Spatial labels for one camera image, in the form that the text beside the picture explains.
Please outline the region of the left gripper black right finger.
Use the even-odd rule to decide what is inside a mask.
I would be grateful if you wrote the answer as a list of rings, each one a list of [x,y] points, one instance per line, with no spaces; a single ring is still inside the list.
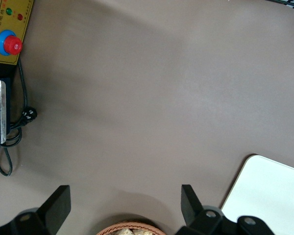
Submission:
[[[204,206],[191,185],[181,186],[181,212],[187,234],[235,235],[237,225],[214,206]]]

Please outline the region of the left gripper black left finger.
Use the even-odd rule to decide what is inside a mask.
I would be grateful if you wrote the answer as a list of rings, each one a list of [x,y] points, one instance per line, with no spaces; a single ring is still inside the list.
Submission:
[[[36,210],[27,211],[12,222],[14,235],[55,235],[71,211],[69,185],[62,185]]]

